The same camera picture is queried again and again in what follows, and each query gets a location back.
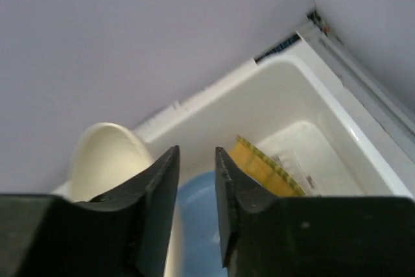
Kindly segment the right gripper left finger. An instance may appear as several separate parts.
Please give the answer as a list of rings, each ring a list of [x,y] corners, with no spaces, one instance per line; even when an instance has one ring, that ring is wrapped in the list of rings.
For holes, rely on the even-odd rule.
[[[162,276],[179,173],[173,146],[89,201],[1,195],[1,275]]]

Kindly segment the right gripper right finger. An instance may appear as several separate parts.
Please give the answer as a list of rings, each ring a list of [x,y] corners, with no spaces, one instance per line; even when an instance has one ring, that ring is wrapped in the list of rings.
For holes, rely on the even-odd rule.
[[[215,150],[222,265],[229,276],[413,276],[414,201],[279,197]]]

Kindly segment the yellow woven plate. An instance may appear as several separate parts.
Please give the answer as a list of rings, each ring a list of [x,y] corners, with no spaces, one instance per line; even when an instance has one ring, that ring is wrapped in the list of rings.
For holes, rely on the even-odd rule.
[[[231,159],[245,174],[259,182],[265,189],[280,197],[306,197],[306,192],[292,176],[242,136],[237,136],[229,152]]]

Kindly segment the blue plate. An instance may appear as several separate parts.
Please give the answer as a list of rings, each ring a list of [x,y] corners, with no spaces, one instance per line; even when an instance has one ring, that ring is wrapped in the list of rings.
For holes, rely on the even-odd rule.
[[[182,276],[226,276],[222,266],[215,173],[198,175],[178,190],[182,219]]]

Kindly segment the cream plate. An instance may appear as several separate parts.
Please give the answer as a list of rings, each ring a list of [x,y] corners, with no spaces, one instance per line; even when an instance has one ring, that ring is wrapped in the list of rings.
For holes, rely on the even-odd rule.
[[[180,150],[159,158],[129,129],[98,123],[81,136],[71,162],[77,248],[86,276],[178,276],[176,209]]]

